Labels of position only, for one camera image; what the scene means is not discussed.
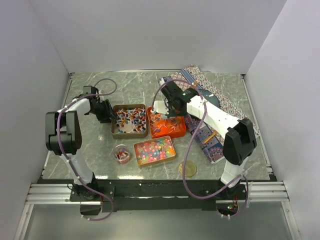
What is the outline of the gold tin colourful jelly candies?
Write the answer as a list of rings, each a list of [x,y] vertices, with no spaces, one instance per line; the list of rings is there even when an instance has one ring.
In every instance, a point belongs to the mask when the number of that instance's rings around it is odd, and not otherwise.
[[[176,157],[176,151],[170,136],[138,142],[133,147],[139,168],[167,162]]]

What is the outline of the orange tin lollipop candies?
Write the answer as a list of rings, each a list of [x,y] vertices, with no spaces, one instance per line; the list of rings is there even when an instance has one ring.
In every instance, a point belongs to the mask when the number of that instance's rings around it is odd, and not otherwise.
[[[152,107],[147,108],[150,135],[152,139],[169,136],[180,138],[186,134],[187,127],[183,116],[162,118],[161,114],[152,113]]]

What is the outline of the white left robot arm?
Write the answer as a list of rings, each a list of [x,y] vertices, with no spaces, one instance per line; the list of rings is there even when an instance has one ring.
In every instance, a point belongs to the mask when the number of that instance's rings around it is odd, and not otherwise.
[[[45,145],[67,165],[72,178],[72,190],[85,200],[94,201],[100,195],[95,174],[90,170],[80,151],[82,133],[80,118],[95,115],[101,124],[111,123],[116,118],[110,101],[101,100],[96,86],[83,87],[82,94],[58,111],[45,114]]]

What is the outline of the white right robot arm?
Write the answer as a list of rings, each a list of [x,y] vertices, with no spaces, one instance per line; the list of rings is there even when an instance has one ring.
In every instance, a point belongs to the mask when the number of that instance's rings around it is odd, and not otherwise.
[[[201,91],[191,86],[186,90],[178,87],[175,80],[160,80],[159,91],[165,101],[152,102],[152,109],[167,118],[192,115],[216,130],[224,139],[223,155],[226,159],[220,177],[219,194],[231,199],[237,192],[236,185],[243,178],[243,169],[248,157],[257,147],[253,123],[248,118],[239,119],[221,110],[204,97]]]

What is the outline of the clear plastic jar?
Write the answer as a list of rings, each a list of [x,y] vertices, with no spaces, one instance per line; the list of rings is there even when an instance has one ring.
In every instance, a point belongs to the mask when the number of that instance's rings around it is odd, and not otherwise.
[[[113,155],[119,164],[126,164],[131,159],[131,152],[124,144],[117,145],[113,150]]]

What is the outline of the gold round jar lid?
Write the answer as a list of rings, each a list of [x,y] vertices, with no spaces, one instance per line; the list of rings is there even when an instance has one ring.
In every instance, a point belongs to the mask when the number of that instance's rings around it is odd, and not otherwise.
[[[182,175],[183,174],[184,162],[182,161],[178,166],[178,171]],[[185,164],[184,176],[190,178],[194,176],[197,172],[197,166],[192,162],[187,160]]]

